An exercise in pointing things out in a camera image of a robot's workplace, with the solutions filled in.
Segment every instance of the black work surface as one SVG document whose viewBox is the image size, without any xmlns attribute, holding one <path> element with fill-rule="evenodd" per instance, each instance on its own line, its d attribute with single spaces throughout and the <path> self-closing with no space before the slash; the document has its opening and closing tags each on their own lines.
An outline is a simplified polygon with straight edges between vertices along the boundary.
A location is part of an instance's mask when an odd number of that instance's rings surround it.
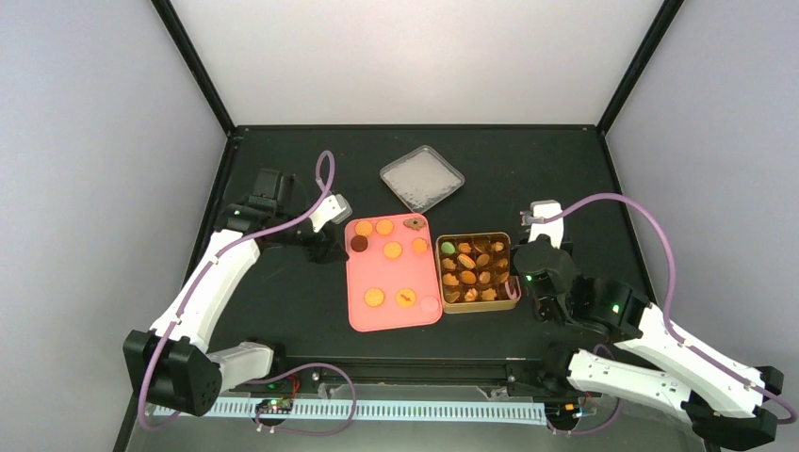
<svg viewBox="0 0 799 452">
<path fill-rule="evenodd" d="M 293 208 L 300 213 L 318 196 L 314 165 L 329 149 L 335 155 L 334 191 L 354 211 L 345 223 L 407 213 L 379 170 L 421 145 L 432 146 L 466 179 L 425 214 L 433 240 L 441 234 L 504 231 L 517 241 L 519 211 L 530 202 L 553 199 L 565 207 L 614 191 L 612 168 L 591 127 L 239 127 L 236 133 L 239 144 L 222 204 L 240 201 L 252 191 L 259 169 L 271 168 L 302 180 L 309 200 L 295 190 Z M 566 220 L 566 231 L 585 274 L 618 278 L 644 291 L 644 272 L 620 204 L 585 207 Z M 297 249 L 261 255 L 221 315 L 211 350 L 248 338 L 282 343 L 289 357 L 321 360 L 539 359 L 550 342 L 591 345 L 555 325 L 537 323 L 526 299 L 511 311 L 443 314 L 430 326 L 357 332 L 348 320 L 345 264 L 310 264 Z"/>
</svg>

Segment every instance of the pink cutting board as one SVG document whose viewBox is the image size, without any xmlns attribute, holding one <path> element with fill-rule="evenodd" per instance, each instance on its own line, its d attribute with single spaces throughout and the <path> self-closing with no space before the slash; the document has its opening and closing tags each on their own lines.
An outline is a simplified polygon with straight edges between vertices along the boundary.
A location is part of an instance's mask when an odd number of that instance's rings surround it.
<svg viewBox="0 0 799 452">
<path fill-rule="evenodd" d="M 414 231 L 402 224 L 408 218 L 423 218 L 419 214 L 395 215 L 391 217 L 358 218 L 350 221 L 344 229 L 347 241 L 347 303 L 350 306 L 350 325 L 358 331 L 391 330 L 394 328 L 415 327 L 435 323 L 442 314 L 441 298 L 433 257 L 434 243 L 430 240 L 429 224 Z M 377 222 L 389 219 L 394 223 L 394 231 L 389 235 L 377 232 Z M 374 227 L 367 239 L 369 246 L 363 252 L 355 252 L 350 242 L 355 234 L 358 221 L 370 221 Z M 411 246 L 415 238 L 424 238 L 428 250 L 417 253 Z M 402 254 L 397 259 L 389 259 L 383 254 L 383 246 L 388 242 L 402 245 Z M 383 304 L 371 307 L 364 301 L 368 289 L 383 291 Z M 408 308 L 399 306 L 396 296 L 400 289 L 411 289 L 416 293 L 416 303 Z"/>
</svg>

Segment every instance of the gray wall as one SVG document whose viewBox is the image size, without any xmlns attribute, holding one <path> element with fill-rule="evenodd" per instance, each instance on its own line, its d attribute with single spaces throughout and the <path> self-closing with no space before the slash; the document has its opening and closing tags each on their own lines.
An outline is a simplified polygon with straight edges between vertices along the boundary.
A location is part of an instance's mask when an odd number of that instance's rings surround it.
<svg viewBox="0 0 799 452">
<path fill-rule="evenodd" d="M 0 14 L 3 450 L 110 450 L 224 136 L 150 2 Z"/>
<path fill-rule="evenodd" d="M 794 403 L 797 18 L 794 0 L 686 2 L 609 135 L 623 189 L 675 248 L 675 321 L 731 357 L 780 368 Z M 644 223 L 662 293 L 660 243 Z M 797 426 L 777 438 L 763 450 L 799 449 Z"/>
</svg>

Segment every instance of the white backdrop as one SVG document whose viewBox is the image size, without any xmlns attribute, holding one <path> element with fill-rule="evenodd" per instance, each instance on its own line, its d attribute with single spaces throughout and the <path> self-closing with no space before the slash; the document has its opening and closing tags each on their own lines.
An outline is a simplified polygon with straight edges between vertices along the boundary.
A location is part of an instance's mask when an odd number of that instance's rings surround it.
<svg viewBox="0 0 799 452">
<path fill-rule="evenodd" d="M 587 124 L 661 1 L 173 3 L 236 124 Z"/>
</svg>

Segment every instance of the perforated metal strip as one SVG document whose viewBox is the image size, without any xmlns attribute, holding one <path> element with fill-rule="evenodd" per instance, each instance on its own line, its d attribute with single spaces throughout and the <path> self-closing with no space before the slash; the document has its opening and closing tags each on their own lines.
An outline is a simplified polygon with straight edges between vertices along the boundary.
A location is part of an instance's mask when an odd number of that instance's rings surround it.
<svg viewBox="0 0 799 452">
<path fill-rule="evenodd" d="M 204 417 L 252 418 L 261 399 L 220 397 Z M 288 414 L 261 415 L 264 419 L 347 419 L 351 400 L 297 399 Z M 156 407 L 154 415 L 166 416 L 172 410 Z M 544 405 L 520 402 L 428 402 L 359 400 L 355 411 L 359 421 L 445 421 L 495 422 L 504 424 L 546 424 Z"/>
</svg>

